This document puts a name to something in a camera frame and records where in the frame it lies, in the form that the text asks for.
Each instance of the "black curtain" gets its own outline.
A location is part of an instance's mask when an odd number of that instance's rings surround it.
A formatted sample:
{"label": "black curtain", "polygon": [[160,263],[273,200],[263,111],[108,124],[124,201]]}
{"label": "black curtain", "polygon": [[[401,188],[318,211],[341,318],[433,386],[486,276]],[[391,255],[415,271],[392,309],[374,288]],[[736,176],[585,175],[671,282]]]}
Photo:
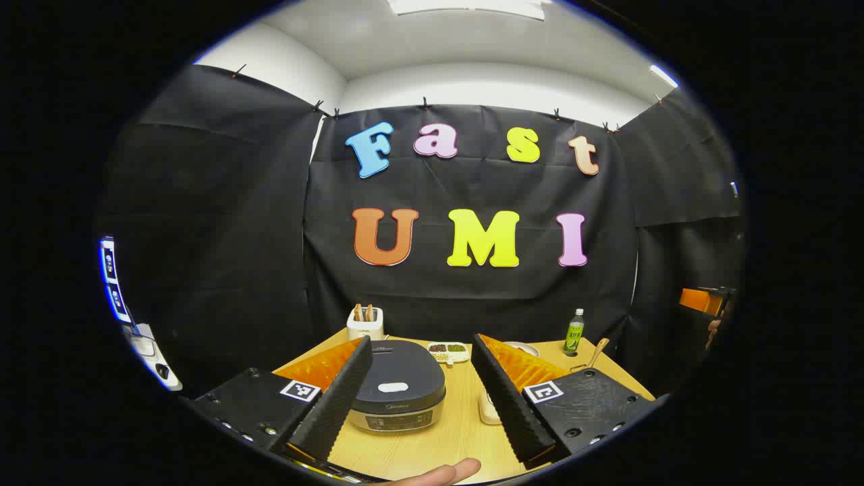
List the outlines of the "black curtain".
{"label": "black curtain", "polygon": [[320,118],[273,86],[190,66],[118,141],[96,231],[114,236],[126,303],[187,396],[315,344],[302,204]]}
{"label": "black curtain", "polygon": [[[346,140],[389,122],[390,166],[366,179]],[[413,144],[422,126],[453,126],[458,154],[421,156]],[[507,132],[531,128],[539,141],[534,163],[506,154]],[[582,174],[567,142],[584,135],[595,145],[596,176]],[[616,344],[632,296],[636,257],[632,204],[614,135],[602,128],[538,112],[489,106],[403,106],[327,119],[310,167],[304,232],[309,300],[323,336],[346,324],[355,303],[384,310],[385,331],[396,336],[468,341],[480,332],[502,340],[563,339],[576,308],[585,309],[585,337]],[[352,211],[380,208],[378,247],[395,243],[391,211],[413,208],[410,256],[399,265],[373,266],[353,247]],[[486,227],[501,210],[519,213],[514,268],[451,267],[454,223],[448,212],[469,208]],[[561,213],[580,213],[581,267],[561,267]]]}
{"label": "black curtain", "polygon": [[712,320],[679,305],[682,290],[740,286],[745,188],[727,142],[681,89],[621,127],[618,141],[638,276],[616,357],[652,393],[668,393],[705,355]]}

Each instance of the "white wall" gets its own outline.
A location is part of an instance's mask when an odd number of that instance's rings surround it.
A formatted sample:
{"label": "white wall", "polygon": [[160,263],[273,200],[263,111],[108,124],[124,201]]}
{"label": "white wall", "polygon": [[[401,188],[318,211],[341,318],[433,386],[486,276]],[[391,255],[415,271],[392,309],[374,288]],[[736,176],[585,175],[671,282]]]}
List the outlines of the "white wall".
{"label": "white wall", "polygon": [[276,86],[333,114],[345,91],[345,77],[318,54],[281,30],[256,22],[217,44],[195,64],[236,71]]}
{"label": "white wall", "polygon": [[428,64],[350,80],[340,112],[383,106],[487,105],[553,113],[610,128],[651,104],[597,81],[538,67],[491,62]]}

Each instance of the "white ceiling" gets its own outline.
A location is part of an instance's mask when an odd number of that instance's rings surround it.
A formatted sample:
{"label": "white ceiling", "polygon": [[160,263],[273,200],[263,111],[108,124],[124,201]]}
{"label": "white ceiling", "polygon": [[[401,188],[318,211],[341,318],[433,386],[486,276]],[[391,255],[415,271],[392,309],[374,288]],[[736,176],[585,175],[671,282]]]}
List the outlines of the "white ceiling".
{"label": "white ceiling", "polygon": [[439,62],[506,62],[577,74],[650,103],[672,88],[658,64],[568,4],[544,3],[544,21],[497,12],[437,10],[404,16],[386,0],[306,0],[263,19],[348,80]]}

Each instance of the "rice cooker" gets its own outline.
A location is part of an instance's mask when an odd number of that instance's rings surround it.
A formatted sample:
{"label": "rice cooker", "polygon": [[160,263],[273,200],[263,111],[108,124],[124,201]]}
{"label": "rice cooker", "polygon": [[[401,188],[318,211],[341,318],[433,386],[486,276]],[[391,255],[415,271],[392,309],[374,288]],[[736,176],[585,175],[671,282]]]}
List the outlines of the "rice cooker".
{"label": "rice cooker", "polygon": [[446,394],[441,365],[426,348],[409,341],[373,341],[372,366],[348,421],[374,432],[422,429],[441,418]]}

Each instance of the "wooden spoon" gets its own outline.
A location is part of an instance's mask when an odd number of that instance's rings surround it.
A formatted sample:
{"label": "wooden spoon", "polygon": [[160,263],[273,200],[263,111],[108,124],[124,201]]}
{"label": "wooden spoon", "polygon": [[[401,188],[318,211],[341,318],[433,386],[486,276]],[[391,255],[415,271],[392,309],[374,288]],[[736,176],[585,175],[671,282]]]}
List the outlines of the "wooden spoon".
{"label": "wooden spoon", "polygon": [[591,361],[589,361],[588,364],[574,366],[570,369],[570,371],[572,372],[574,369],[582,368],[582,367],[593,368],[594,362],[597,361],[597,358],[600,357],[600,353],[603,352],[603,348],[605,348],[608,343],[609,343],[609,338],[604,337],[603,339],[600,339],[600,342],[597,343],[597,347],[594,349],[594,355],[591,356]]}

